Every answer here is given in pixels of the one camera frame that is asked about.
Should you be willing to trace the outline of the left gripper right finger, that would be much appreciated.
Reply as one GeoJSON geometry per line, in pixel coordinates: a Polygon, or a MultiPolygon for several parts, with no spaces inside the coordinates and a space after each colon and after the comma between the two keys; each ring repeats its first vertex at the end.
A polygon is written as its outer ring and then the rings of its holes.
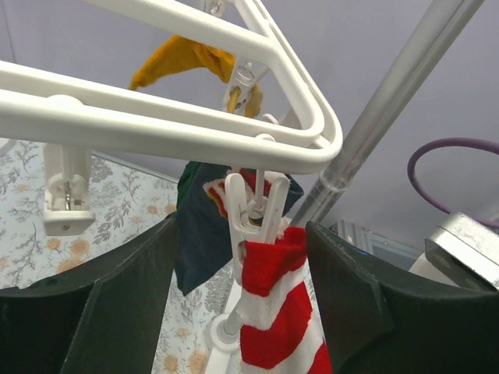
{"type": "Polygon", "coordinates": [[[495,373],[498,293],[420,277],[316,222],[306,249],[336,373],[495,373]]]}

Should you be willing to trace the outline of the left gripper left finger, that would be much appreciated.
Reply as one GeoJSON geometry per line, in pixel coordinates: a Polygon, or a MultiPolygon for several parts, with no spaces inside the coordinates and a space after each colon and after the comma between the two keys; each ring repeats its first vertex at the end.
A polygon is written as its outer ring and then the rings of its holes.
{"type": "Polygon", "coordinates": [[[151,372],[177,243],[165,219],[71,270],[2,289],[2,372],[151,372]]]}

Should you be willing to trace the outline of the dark navy blue sock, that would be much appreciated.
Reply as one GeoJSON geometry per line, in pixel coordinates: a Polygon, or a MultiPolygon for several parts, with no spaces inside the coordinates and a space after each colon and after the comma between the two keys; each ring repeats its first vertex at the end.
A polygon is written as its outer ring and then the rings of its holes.
{"type": "Polygon", "coordinates": [[[225,209],[225,178],[228,166],[202,163],[200,191],[184,210],[170,216],[179,227],[179,249],[175,258],[178,289],[188,295],[210,280],[232,259],[225,209]]]}

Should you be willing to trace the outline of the dark green sock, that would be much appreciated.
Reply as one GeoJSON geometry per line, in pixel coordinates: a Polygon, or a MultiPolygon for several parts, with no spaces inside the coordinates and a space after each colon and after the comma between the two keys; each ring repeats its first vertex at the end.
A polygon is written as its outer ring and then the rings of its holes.
{"type": "Polygon", "coordinates": [[[200,180],[198,178],[202,163],[190,161],[184,168],[177,185],[176,208],[180,212],[191,204],[200,191],[200,180]]]}

